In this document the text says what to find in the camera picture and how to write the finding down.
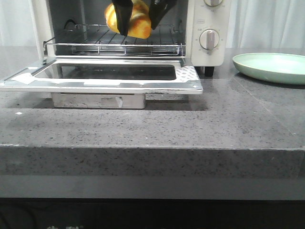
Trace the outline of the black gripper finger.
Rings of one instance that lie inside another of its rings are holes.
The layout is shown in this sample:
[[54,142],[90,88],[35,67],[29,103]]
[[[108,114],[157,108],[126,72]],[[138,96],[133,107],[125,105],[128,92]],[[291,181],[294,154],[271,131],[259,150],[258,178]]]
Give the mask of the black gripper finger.
[[176,5],[176,0],[152,0],[149,6],[149,17],[153,30],[159,25],[165,14]]
[[121,35],[127,36],[132,15],[133,2],[131,0],[112,0],[112,3],[116,13],[117,29]]

